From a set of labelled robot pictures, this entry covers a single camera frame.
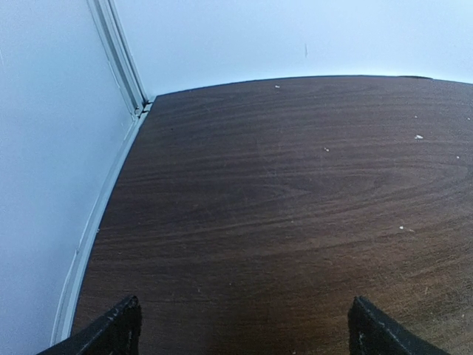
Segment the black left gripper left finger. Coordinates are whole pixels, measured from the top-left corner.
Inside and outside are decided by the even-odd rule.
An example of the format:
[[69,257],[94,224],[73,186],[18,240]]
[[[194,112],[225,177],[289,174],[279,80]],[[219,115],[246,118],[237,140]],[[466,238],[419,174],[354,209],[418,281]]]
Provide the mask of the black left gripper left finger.
[[43,355],[139,354],[142,310],[130,295],[85,329],[42,351]]

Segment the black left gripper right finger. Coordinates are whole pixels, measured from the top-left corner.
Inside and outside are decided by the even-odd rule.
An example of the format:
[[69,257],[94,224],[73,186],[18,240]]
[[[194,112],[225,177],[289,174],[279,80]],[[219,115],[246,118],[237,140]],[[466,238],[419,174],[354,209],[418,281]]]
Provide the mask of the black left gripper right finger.
[[354,298],[347,320],[351,354],[447,355],[443,349],[405,329],[363,296]]

